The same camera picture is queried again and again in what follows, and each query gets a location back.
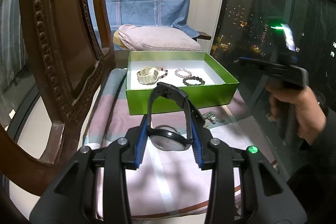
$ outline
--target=pillow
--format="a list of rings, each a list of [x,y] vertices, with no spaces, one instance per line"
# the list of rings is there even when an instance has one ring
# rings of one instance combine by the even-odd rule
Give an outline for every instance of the pillow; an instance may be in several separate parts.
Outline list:
[[[201,51],[195,40],[169,27],[125,24],[119,27],[119,38],[131,51]]]
[[[116,30],[113,34],[113,43],[118,45],[121,48],[124,48],[127,50],[127,47],[125,46],[124,43],[121,42],[120,37],[119,37],[119,30]]]

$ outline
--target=glass window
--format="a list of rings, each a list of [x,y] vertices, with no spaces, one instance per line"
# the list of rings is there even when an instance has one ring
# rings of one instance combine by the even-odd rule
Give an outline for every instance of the glass window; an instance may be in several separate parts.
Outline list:
[[[336,3],[295,0],[291,28],[309,86],[336,111]]]
[[[23,42],[19,0],[0,0],[0,124],[5,129],[34,85]]]
[[[269,60],[273,45],[265,40],[270,17],[282,18],[286,0],[223,0],[213,57],[240,82],[239,91],[247,103],[262,75],[241,70],[233,64],[238,57]]]

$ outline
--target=chair backrest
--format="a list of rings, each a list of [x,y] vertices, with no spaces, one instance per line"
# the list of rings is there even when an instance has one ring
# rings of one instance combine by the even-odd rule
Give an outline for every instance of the chair backrest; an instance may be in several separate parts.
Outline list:
[[[0,171],[24,190],[41,195],[76,152],[93,95],[115,57],[105,0],[94,0],[102,49],[87,0],[20,0],[28,61],[52,122],[40,159],[21,149],[0,127]]]

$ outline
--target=screw head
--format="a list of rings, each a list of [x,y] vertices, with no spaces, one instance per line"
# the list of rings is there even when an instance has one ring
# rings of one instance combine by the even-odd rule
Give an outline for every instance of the screw head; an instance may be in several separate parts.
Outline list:
[[[86,146],[86,145],[84,145],[84,146],[82,146],[81,148],[80,148],[80,150],[79,150],[81,153],[83,153],[83,154],[85,154],[85,153],[87,153],[87,152],[89,152],[90,151],[90,147],[89,146]]]
[[[119,138],[118,139],[118,144],[120,145],[125,145],[128,142],[126,138]]]
[[[210,143],[211,143],[212,145],[219,145],[219,144],[221,143],[221,141],[220,141],[219,139],[217,139],[217,138],[212,138],[212,139],[210,140]]]

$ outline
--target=watch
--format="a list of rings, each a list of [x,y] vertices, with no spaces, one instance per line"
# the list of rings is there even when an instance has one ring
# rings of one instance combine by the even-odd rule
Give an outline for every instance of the watch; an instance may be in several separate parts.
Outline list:
[[[183,109],[186,121],[186,138],[181,135],[174,127],[163,124],[156,128],[151,127],[152,105],[156,98],[164,97],[174,100],[176,104]],[[198,109],[188,99],[187,93],[176,86],[166,83],[158,83],[156,88],[151,92],[148,99],[147,109],[147,135],[153,145],[163,151],[183,151],[188,150],[193,143],[193,120],[201,127],[204,126],[205,120]]]
[[[137,73],[138,81],[144,85],[153,85],[159,78],[159,71],[155,67],[145,67]]]

